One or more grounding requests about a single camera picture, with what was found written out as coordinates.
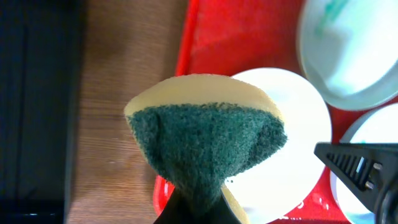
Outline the green and yellow sponge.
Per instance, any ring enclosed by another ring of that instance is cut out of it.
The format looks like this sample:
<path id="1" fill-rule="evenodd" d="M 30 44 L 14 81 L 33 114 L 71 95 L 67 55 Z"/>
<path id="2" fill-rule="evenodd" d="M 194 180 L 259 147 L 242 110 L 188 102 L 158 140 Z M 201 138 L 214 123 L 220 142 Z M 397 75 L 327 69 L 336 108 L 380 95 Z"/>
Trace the green and yellow sponge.
<path id="1" fill-rule="evenodd" d="M 146 162 L 174 185 L 157 224 L 248 223 L 225 180 L 287 142 L 271 98 L 224 75 L 168 78 L 131 99 L 124 115 Z"/>

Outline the mint green plate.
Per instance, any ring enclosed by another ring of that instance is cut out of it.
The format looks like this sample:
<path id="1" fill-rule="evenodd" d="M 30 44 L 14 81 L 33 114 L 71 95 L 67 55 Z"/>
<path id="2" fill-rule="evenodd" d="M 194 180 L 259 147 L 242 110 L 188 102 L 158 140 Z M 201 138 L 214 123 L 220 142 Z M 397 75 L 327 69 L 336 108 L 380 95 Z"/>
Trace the mint green plate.
<path id="1" fill-rule="evenodd" d="M 397 0 L 306 0 L 297 48 L 305 77 L 335 108 L 397 96 Z"/>

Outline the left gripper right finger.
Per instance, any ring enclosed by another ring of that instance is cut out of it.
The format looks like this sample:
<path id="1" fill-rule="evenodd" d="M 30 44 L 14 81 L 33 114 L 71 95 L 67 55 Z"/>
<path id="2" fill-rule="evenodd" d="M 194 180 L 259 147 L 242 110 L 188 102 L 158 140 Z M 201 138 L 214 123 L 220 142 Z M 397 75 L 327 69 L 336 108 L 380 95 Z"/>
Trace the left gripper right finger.
<path id="1" fill-rule="evenodd" d="M 397 144 L 325 143 L 314 154 L 375 214 L 375 222 L 397 224 Z"/>

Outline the white plate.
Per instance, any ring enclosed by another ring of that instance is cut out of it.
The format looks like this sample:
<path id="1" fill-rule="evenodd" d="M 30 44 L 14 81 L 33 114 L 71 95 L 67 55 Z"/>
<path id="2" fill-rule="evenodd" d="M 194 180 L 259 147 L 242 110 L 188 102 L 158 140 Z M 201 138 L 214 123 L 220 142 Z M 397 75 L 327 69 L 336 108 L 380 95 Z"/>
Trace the white plate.
<path id="1" fill-rule="evenodd" d="M 250 223 L 282 218 L 303 201 L 320 179 L 324 164 L 314 154 L 318 142 L 331 142 L 328 108 L 315 87 L 280 68 L 255 68 L 234 75 L 267 93 L 284 116 L 287 142 L 277 153 L 226 181 Z"/>

